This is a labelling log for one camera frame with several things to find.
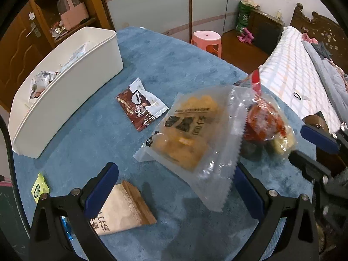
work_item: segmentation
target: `snack package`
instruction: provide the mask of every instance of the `snack package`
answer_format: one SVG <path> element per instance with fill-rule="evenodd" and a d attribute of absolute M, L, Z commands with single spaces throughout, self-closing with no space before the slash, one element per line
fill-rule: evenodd
<path fill-rule="evenodd" d="M 156 219 L 140 191 L 129 182 L 122 181 L 111 190 L 98 216 L 89 222 L 96 233 L 102 236 L 152 225 L 156 223 Z"/>
<path fill-rule="evenodd" d="M 160 99 L 145 90 L 139 78 L 117 95 L 116 100 L 138 131 L 142 131 L 168 110 Z"/>
<path fill-rule="evenodd" d="M 42 71 L 30 82 L 29 99 L 38 98 L 48 85 L 56 78 L 57 72 Z"/>
<path fill-rule="evenodd" d="M 274 98 L 268 94 L 256 95 L 251 106 L 244 133 L 248 142 L 268 142 L 283 158 L 296 145 L 295 133 Z"/>
<path fill-rule="evenodd" d="M 257 95 L 261 95 L 262 91 L 259 69 L 254 70 L 246 78 L 237 81 L 234 85 L 252 88 Z"/>
<path fill-rule="evenodd" d="M 31 194 L 33 195 L 36 204 L 39 201 L 40 195 L 43 193 L 49 193 L 49 188 L 46 184 L 45 178 L 39 172 L 38 178 L 36 179 L 33 188 L 31 189 Z"/>
<path fill-rule="evenodd" d="M 160 162 L 186 181 L 209 210 L 220 212 L 254 96 L 252 89 L 233 85 L 177 96 L 134 158 Z"/>

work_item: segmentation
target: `clear plastic bag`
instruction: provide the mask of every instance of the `clear plastic bag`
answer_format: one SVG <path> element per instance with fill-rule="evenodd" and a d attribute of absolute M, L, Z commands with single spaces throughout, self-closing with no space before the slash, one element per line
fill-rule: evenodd
<path fill-rule="evenodd" d="M 134 158 L 160 162 L 185 180 L 209 210 L 221 211 L 254 97 L 252 89 L 233 85 L 177 96 Z"/>
<path fill-rule="evenodd" d="M 252 144 L 267 143 L 268 151 L 286 158 L 296 145 L 295 133 L 274 98 L 268 94 L 255 96 L 246 120 L 244 139 Z M 244 144 L 250 155 L 250 144 Z"/>

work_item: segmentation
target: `screw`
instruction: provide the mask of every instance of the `screw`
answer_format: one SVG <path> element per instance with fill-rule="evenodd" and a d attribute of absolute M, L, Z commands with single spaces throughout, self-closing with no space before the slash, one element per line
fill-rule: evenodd
<path fill-rule="evenodd" d="M 274 189 L 270 189 L 268 191 L 268 194 L 271 195 L 272 197 L 276 197 L 278 195 L 278 192 Z"/>
<path fill-rule="evenodd" d="M 304 201 L 307 201 L 309 199 L 308 195 L 303 193 L 301 194 L 301 198 L 304 200 Z"/>
<path fill-rule="evenodd" d="M 44 192 L 43 194 L 41 194 L 40 199 L 45 200 L 47 198 L 47 196 L 48 196 L 48 194 Z"/>
<path fill-rule="evenodd" d="M 328 183 L 328 176 L 327 175 L 324 175 L 323 176 L 323 184 L 327 184 Z"/>
<path fill-rule="evenodd" d="M 326 205 L 323 209 L 323 215 L 326 216 L 328 214 L 328 205 Z"/>
<path fill-rule="evenodd" d="M 71 193 L 71 195 L 76 196 L 76 195 L 79 195 L 80 192 L 81 192 L 81 189 L 74 188 L 70 193 Z"/>

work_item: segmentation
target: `wooden headboard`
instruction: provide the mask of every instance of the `wooden headboard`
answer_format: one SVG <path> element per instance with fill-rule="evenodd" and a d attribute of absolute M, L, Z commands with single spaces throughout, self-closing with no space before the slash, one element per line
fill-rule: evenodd
<path fill-rule="evenodd" d="M 313 19 L 309 19 L 302 9 L 303 6 L 297 3 L 290 25 L 301 33 L 306 32 L 310 38 L 323 41 L 333 62 L 348 74 L 348 39 L 341 27 L 317 12 L 312 12 Z"/>

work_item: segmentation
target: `snowflake print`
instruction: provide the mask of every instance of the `snowflake print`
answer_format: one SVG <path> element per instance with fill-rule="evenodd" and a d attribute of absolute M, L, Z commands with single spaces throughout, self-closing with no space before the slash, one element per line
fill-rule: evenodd
<path fill-rule="evenodd" d="M 142 105 L 137 105 L 135 108 L 136 117 L 142 117 L 145 115 L 146 108 Z"/>

